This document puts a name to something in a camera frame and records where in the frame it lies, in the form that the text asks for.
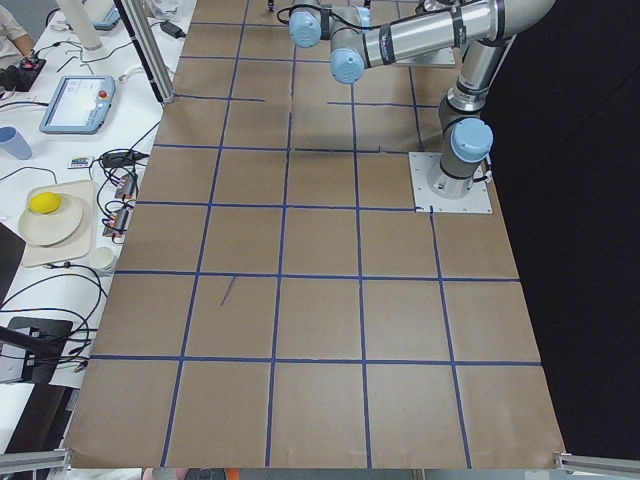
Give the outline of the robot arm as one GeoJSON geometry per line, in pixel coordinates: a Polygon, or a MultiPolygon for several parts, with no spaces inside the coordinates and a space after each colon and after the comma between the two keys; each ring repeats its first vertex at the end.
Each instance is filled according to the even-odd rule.
{"type": "Polygon", "coordinates": [[[515,36],[539,22],[551,1],[421,1],[413,15],[374,25],[367,5],[332,7],[294,1],[286,8],[289,36],[301,48],[330,44],[333,78],[353,84],[364,71],[383,65],[449,68],[460,51],[456,83],[444,95],[438,115],[444,137],[440,159],[427,174],[438,196],[466,196],[474,174],[493,143],[481,120],[492,82],[515,36]]]}

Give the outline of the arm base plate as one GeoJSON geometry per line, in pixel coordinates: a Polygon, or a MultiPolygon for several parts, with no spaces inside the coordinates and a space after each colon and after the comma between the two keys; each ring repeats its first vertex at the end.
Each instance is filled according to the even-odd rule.
{"type": "Polygon", "coordinates": [[[491,214],[488,185],[481,165],[467,179],[441,169],[441,153],[410,152],[414,210],[419,213],[491,214]]]}
{"type": "Polygon", "coordinates": [[[451,47],[426,52],[403,60],[397,60],[398,65],[420,66],[433,68],[454,68],[456,60],[451,47]]]}

